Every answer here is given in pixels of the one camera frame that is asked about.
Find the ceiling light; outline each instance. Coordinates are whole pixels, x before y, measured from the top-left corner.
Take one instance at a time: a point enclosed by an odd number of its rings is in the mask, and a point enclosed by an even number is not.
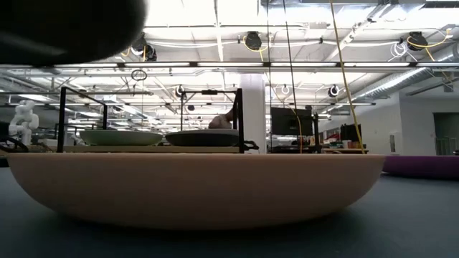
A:
[[[272,67],[335,67],[334,62],[274,62],[271,63]]]
[[[199,62],[199,67],[262,67],[262,62]]]
[[[290,89],[287,88],[287,85],[284,85],[284,87],[282,88],[282,93],[283,94],[288,94],[290,92]]]
[[[111,68],[111,67],[117,67],[118,65],[116,63],[86,63],[86,64],[61,64],[61,65],[56,65],[56,68]]]
[[[94,112],[79,112],[81,115],[86,115],[88,117],[96,118],[96,117],[101,117],[102,115],[99,113],[94,113]]]
[[[121,126],[129,126],[128,122],[115,122],[115,124],[121,125]]]
[[[188,67],[188,62],[132,62],[124,64],[126,67]]]
[[[417,63],[418,67],[457,67],[459,62],[421,62]]]
[[[347,62],[345,67],[407,67],[409,62]]]
[[[46,102],[46,101],[52,101],[52,99],[48,98],[48,97],[45,97],[45,96],[41,96],[41,95],[35,95],[35,94],[20,94],[19,95],[20,97],[23,97],[23,98],[28,98],[30,100],[36,100],[36,101],[41,101],[41,102]]]

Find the fluorescent light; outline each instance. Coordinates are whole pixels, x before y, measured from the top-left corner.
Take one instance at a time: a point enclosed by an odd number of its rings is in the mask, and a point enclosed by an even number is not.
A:
[[[115,122],[117,125],[122,125],[122,126],[129,126],[129,123],[127,122]]]
[[[200,67],[262,67],[262,62],[199,62]]]
[[[421,62],[417,63],[418,67],[457,67],[459,62]]]
[[[454,54],[450,54],[450,55],[447,56],[447,57],[440,58],[439,60],[437,60],[437,62],[443,62],[443,61],[445,61],[445,60],[450,59],[451,57],[454,57]]]
[[[36,100],[36,101],[41,101],[41,102],[52,101],[52,99],[45,97],[45,96],[41,96],[41,95],[20,94],[19,96],[23,98],[28,98],[30,100]]]
[[[351,103],[340,103],[340,106],[351,105]],[[352,103],[352,105],[374,105],[374,103]]]
[[[409,62],[347,62],[345,67],[407,67]]]
[[[126,67],[188,67],[188,62],[131,62]]]
[[[56,68],[71,68],[71,67],[117,67],[118,65],[116,63],[86,63],[86,64],[61,64],[61,65],[56,65]]]
[[[94,112],[79,112],[81,115],[86,115],[88,117],[96,118],[96,117],[101,117],[102,115],[99,113],[94,113]]]
[[[334,62],[292,62],[293,67],[335,67]],[[290,62],[274,62],[271,63],[274,67],[289,67]]]

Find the black monitor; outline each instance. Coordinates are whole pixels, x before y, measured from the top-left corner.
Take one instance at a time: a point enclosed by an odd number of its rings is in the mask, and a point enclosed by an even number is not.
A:
[[[301,134],[313,135],[313,117],[311,110],[296,110],[301,122]],[[274,135],[299,135],[298,119],[290,108],[271,108],[272,134]]]
[[[357,130],[355,125],[342,125],[341,126],[341,140],[351,140],[353,142],[358,142],[359,137],[357,135]]]

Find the ceiling duct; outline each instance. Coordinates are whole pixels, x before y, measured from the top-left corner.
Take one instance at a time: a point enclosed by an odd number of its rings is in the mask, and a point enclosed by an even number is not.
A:
[[[458,62],[459,61],[459,44],[455,43],[452,46],[446,47],[433,54],[437,62]],[[429,58],[424,58],[423,62],[429,62]],[[393,92],[401,90],[405,87],[421,82],[431,78],[433,71],[430,68],[416,68],[403,73],[389,75],[372,85],[365,87],[363,90],[354,93],[356,97],[353,101],[362,101],[366,97],[377,98],[381,96],[388,96]]]

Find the desk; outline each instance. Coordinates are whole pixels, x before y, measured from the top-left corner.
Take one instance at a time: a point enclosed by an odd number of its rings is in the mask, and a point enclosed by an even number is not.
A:
[[[158,231],[59,216],[0,168],[0,257],[456,258],[458,189],[459,181],[382,176],[360,201],[321,219],[258,230]]]

